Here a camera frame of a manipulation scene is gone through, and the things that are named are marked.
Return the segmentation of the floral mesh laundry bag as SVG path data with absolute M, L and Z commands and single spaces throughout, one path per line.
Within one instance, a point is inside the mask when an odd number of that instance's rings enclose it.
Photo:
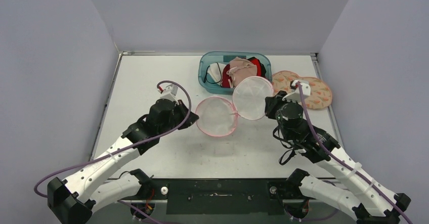
M 290 84 L 296 79 L 307 81 L 310 86 L 311 95 L 305 99 L 308 109 L 322 110 L 331 105 L 333 93 L 330 87 L 324 81 L 316 77 L 301 77 L 298 74 L 287 70 L 279 71 L 273 74 L 272 84 L 274 94 L 277 94 L 279 91 L 291 93 L 292 89 L 290 88 Z

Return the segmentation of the pink round mesh laundry bag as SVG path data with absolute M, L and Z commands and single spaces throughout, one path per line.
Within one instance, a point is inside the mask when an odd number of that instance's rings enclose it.
M 199 116 L 196 125 L 210 137 L 231 135 L 240 117 L 251 121 L 262 119 L 265 116 L 265 98 L 273 93 L 273 85 L 267 79 L 248 77 L 234 88 L 230 100 L 221 96 L 202 100 L 195 110 Z

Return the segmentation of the teal plastic bin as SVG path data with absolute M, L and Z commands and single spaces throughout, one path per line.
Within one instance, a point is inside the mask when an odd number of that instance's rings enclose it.
M 266 56 L 250 52 L 213 51 L 206 53 L 200 59 L 198 68 L 199 84 L 211 94 L 231 95 L 234 88 L 221 87 L 222 72 L 224 67 L 236 57 L 247 59 L 254 63 L 258 68 L 257 76 L 263 77 L 270 82 L 273 81 L 271 63 Z

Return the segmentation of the beige pink bra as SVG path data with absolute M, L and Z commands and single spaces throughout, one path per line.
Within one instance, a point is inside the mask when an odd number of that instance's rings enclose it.
M 237 86 L 240 82 L 251 76 L 257 76 L 257 66 L 247 59 L 234 58 L 229 62 L 230 69 L 227 75 L 231 77 L 232 86 Z

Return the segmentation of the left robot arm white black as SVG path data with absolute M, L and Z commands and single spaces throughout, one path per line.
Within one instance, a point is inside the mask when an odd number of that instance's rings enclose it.
M 126 197 L 147 198 L 155 189 L 142 170 L 135 169 L 117 180 L 108 179 L 130 161 L 157 145 L 162 136 L 192 126 L 199 116 L 181 100 L 159 99 L 149 113 L 131 124 L 94 163 L 47 186 L 49 209 L 60 223 L 86 223 L 94 212 Z

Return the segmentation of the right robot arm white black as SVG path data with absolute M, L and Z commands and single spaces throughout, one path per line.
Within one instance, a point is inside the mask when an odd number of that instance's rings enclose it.
M 405 214 L 410 197 L 387 189 L 371 177 L 333 136 L 305 119 L 306 109 L 298 102 L 286 100 L 286 92 L 265 98 L 265 115 L 276 120 L 273 137 L 291 152 L 288 159 L 301 155 L 345 187 L 334 186 L 297 168 L 286 180 L 290 197 L 319 200 L 356 223 L 399 223 L 402 218 L 411 223 Z

